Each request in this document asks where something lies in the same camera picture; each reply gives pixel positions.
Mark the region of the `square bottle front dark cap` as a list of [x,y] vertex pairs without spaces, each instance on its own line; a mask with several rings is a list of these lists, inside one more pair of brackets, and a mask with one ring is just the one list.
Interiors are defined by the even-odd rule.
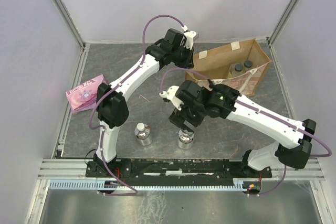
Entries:
[[227,78],[235,78],[245,73],[244,66],[241,63],[234,63],[230,66]]

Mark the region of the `square bottle dark cap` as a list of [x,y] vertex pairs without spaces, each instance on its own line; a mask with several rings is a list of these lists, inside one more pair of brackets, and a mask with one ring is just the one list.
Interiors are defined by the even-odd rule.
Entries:
[[234,63],[230,66],[227,78],[235,78],[245,73],[244,66],[241,63]]
[[246,60],[244,63],[243,63],[243,67],[244,67],[244,71],[245,72],[248,72],[249,70],[253,69],[254,68],[254,64],[252,61],[250,60]]

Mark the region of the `brown canvas tote bag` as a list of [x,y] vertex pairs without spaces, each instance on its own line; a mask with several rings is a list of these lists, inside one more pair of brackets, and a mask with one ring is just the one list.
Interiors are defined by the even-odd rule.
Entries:
[[[254,68],[235,78],[227,78],[234,63],[250,60]],[[201,51],[193,56],[193,70],[210,78],[215,84],[224,84],[247,97],[255,95],[266,74],[271,59],[255,39],[236,41],[228,45]]]

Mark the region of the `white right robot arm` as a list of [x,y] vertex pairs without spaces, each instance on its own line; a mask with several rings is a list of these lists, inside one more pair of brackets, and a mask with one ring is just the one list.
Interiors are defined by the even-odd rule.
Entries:
[[247,125],[274,139],[266,147],[246,151],[240,164],[240,171],[246,177],[253,177],[266,167],[303,169],[310,158],[316,127],[313,120],[301,122],[281,116],[238,90],[212,81],[206,88],[186,80],[160,95],[174,105],[169,120],[181,130],[194,132],[208,116]]

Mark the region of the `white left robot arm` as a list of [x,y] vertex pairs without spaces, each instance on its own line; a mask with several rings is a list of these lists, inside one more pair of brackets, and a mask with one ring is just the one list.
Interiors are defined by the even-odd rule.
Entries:
[[110,177],[116,171],[113,160],[117,156],[117,138],[120,126],[129,116],[127,101],[132,93],[170,63],[183,69],[194,67],[194,41],[198,33],[186,27],[183,29],[183,32],[169,29],[164,38],[146,48],[145,55],[124,75],[110,84],[99,85],[96,111],[101,140],[94,160],[98,163],[98,172],[104,177]]

